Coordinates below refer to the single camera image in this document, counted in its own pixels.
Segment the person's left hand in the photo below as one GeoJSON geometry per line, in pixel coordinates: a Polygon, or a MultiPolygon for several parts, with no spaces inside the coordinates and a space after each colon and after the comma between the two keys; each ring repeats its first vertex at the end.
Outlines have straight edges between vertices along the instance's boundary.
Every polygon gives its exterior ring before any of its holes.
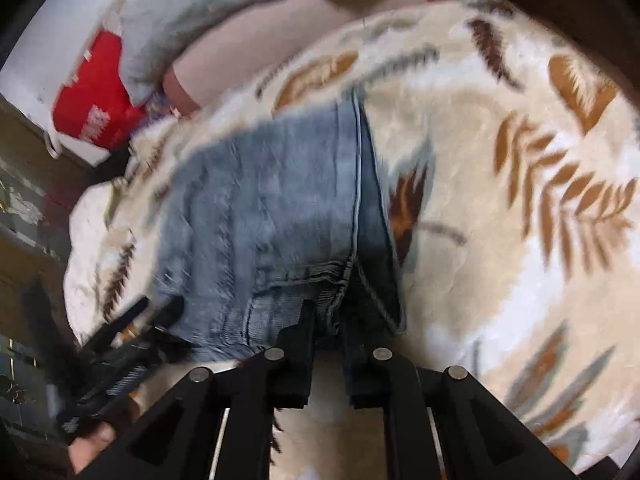
{"type": "Polygon", "coordinates": [[[115,439],[115,429],[106,422],[101,422],[88,436],[73,440],[68,447],[68,456],[74,474],[79,474],[85,469],[115,439]]]}

